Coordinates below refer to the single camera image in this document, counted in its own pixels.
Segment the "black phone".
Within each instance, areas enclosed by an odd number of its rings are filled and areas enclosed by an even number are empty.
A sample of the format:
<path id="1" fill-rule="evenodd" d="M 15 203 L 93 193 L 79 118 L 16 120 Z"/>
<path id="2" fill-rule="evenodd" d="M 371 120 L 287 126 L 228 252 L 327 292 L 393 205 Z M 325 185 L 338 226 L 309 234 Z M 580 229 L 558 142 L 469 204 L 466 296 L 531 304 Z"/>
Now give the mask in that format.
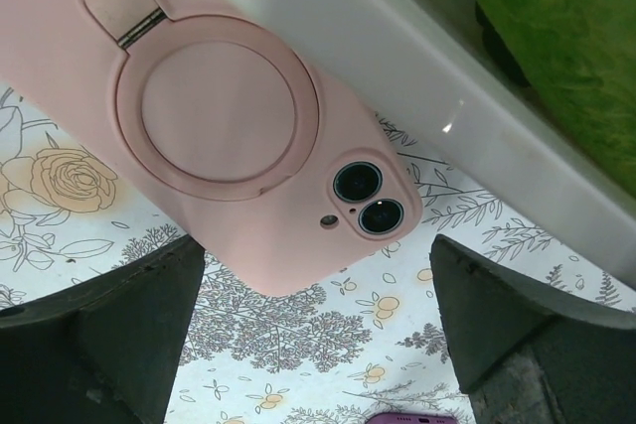
<path id="1" fill-rule="evenodd" d="M 458 424 L 458 420 L 448 415 L 383 412 L 370 417 L 366 424 Z"/>

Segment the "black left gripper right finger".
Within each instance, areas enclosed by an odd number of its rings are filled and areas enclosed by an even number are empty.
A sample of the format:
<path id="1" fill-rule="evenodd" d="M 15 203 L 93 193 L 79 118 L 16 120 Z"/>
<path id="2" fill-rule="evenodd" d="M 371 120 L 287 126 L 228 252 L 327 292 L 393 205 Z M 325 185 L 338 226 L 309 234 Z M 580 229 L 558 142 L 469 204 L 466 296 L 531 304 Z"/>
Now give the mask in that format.
<path id="1" fill-rule="evenodd" d="M 430 251 L 459 389 L 478 423 L 632 423 L 635 316 L 499 265 L 445 236 Z"/>

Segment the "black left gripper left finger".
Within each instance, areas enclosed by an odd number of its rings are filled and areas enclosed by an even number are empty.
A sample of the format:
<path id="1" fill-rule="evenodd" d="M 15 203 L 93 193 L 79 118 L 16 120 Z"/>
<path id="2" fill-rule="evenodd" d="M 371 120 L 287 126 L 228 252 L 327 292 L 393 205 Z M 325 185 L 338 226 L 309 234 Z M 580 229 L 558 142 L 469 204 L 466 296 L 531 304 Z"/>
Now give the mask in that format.
<path id="1" fill-rule="evenodd" d="M 2 310 L 2 422 L 163 422 L 204 254 L 184 236 L 128 265 Z"/>

